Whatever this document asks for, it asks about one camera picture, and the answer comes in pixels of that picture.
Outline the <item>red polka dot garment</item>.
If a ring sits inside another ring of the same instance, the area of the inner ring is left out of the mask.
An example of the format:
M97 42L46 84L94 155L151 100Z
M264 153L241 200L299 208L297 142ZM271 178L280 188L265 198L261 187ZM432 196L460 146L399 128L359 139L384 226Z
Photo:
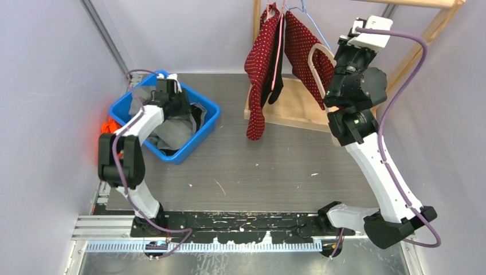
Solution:
M291 64L292 74L304 84L319 108L324 110L323 99L308 66L309 51L320 41L291 11L285 13L285 20L284 53Z
M265 82L269 80L270 64L275 43L275 31L280 20L277 4L267 4L267 8L260 16L257 38L249 52L244 70L250 80L248 109L250 112L246 137L258 140L265 129L265 118L262 112L261 99Z

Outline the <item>wooden hanger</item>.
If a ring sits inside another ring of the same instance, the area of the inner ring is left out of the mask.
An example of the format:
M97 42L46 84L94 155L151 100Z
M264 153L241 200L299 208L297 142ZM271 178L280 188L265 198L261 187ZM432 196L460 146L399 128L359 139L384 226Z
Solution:
M316 43L309 51L308 66L321 98L324 99L335 72L335 56L326 46Z

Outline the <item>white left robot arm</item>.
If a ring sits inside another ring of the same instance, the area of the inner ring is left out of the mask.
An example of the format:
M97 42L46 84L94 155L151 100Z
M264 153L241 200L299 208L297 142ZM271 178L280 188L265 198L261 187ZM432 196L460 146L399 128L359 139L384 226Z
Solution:
M136 229L158 237L168 231L167 219L144 181L142 145L167 119L189 113L190 103L176 74L158 75L147 99L142 100L136 91L132 98L139 105L133 118L114 133L99 137L98 176L133 207Z

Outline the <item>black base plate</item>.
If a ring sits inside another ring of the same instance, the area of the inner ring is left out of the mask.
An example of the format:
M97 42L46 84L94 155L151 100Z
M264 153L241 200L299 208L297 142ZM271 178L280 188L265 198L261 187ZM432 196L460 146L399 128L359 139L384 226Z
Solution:
M135 217L131 237L168 237L179 242L191 228L188 243L257 244L266 235L272 244L311 243L317 237L337 237L340 230L324 221L317 213L258 213L258 212L189 212L167 211L164 227L168 233L151 225L142 225Z

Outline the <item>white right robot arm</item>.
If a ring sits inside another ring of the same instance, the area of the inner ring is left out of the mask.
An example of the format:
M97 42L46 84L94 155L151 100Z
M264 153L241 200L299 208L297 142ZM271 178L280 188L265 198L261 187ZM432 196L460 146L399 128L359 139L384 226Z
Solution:
M365 233L381 249L387 249L437 218L435 209L424 206L411 193L379 136L372 108L387 98L386 74L372 67L377 55L370 44L341 36L335 69L324 91L329 109L328 125L339 144L356 161L370 185L378 207L363 208L334 201L319 210L319 230L333 235L339 228Z

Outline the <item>blue plastic bin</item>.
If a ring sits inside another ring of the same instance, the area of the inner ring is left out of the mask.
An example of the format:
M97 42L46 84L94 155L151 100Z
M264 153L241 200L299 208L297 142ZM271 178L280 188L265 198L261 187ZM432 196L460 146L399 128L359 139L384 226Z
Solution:
M148 100L149 90L155 89L156 81L156 76L151 74L135 86L142 102ZM155 128L147 126L149 129L153 128L152 131L141 135L146 138L143 144L150 151L162 161L172 164L181 164L215 130L221 114L217 104L184 83L179 86L189 98L192 113L169 117ZM124 127L139 113L140 108L136 106L138 101L128 92L111 105L108 113L114 121Z

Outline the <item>orange cloth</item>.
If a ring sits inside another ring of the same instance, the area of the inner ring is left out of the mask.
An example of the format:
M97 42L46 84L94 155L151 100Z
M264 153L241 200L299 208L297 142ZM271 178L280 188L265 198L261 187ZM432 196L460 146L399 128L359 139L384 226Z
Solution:
M111 117L102 123L100 136L98 138L98 155L100 160L104 157L113 134L121 127L122 126Z

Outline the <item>grey pleated skirt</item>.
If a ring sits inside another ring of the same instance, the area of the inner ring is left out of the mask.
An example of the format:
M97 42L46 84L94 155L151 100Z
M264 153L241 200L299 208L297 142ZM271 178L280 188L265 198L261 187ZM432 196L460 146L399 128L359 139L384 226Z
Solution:
M136 94L145 105L151 99L155 86L136 87ZM182 88L182 92L187 95L187 90ZM132 99L129 115L136 116L140 110L140 103ZM147 136L149 141L159 151L167 156L175 154L199 131L205 121L207 110L198 103L190 103L190 113L184 116L173 117L165 120L161 125Z

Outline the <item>pink hanger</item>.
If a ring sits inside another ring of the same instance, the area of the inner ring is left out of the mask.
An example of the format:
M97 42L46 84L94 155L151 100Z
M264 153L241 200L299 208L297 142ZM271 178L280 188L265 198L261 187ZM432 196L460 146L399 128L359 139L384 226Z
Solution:
M274 31L272 58L269 67L269 77L267 81L267 91L269 92L269 95L273 98L272 102L277 100L281 90L284 87L283 78L281 75L283 64L283 28L285 22L284 4L285 1L283 1L282 8L279 11L279 16L277 17L277 25Z

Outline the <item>wooden clothes rack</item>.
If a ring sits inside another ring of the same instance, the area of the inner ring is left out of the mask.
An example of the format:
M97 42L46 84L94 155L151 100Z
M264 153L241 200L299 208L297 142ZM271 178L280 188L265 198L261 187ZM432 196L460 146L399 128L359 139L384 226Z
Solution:
M415 6L438 9L437 15L421 34L427 45L430 45L462 8L465 1L379 1L379 3L386 4L387 7ZM411 48L389 77L388 93L398 89L398 84L402 83L405 76L411 72L412 66L418 62L421 53L420 46ZM304 84L295 78L285 77L283 80L283 99L263 108L265 121L289 127L330 132L327 117Z

